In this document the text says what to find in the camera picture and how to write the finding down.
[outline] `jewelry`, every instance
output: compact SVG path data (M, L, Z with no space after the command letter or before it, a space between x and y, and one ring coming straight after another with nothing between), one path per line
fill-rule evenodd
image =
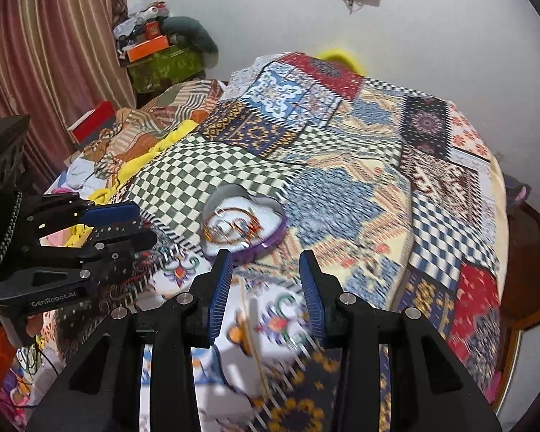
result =
M232 221L225 219L225 214L229 211L243 213L245 217L235 217ZM263 227L254 215L254 211L243 210L242 208L216 208L214 213L206 219L204 223L204 238L211 243L232 245L243 241L243 245L252 245L252 240L258 237Z

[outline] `white wall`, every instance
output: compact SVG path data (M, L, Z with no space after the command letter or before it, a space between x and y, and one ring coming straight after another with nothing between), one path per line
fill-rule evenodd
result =
M453 100L540 211L540 18L528 0L361 0L352 15L344 0L165 1L218 44L210 77L340 46L369 76Z

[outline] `red fabric patch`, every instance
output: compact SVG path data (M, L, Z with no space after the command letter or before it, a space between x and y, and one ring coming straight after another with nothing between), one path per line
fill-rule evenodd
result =
M289 53L278 62L287 63L302 70L347 100L354 100L364 83L362 76L340 64L333 65L303 53Z
M496 279L490 271L463 262L454 303L454 322L448 338L448 345L462 363L471 353L468 340L476 333L476 318L485 317L489 309L499 307Z

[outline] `checkered pattern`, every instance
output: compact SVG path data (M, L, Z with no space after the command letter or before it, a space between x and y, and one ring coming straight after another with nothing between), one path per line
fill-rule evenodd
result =
M418 191L412 192L414 248L410 264L455 289L462 260L496 274L498 258L477 230L456 220Z
M428 94L423 93L422 91L416 91L415 89L409 89L407 87L400 87L395 85L390 85L388 83L385 83L384 81L380 81L378 79L374 79L373 77L367 77L364 80L365 86L372 86L376 89L382 89L386 91L394 91L395 93L403 93L412 95L414 97L417 96L428 96Z
M252 194L278 198L285 179L300 169L191 135L142 168L124 200L133 200L192 245L199 245L200 212L221 183L237 182Z
M360 138L345 138L328 128L306 126L298 138L287 148L269 156L278 159L286 154L294 156L313 157L319 154L341 153L351 151L355 157L381 159L387 164L398 167L401 144L395 140L366 140Z

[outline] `wooden frame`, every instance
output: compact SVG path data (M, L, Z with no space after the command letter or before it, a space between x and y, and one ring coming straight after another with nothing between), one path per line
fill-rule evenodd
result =
M496 395L496 401L492 404L494 412L498 416L500 409L504 404L504 400L510 388L512 382L512 376L516 368L516 362L518 360L518 353L520 351L520 343L522 342L522 335L525 330L533 328L540 324L540 310L536 313L527 316L521 320L518 320L510 328L510 343L508 345L508 354L506 354L506 360L504 362L504 368L502 369L502 377L500 379L500 387Z

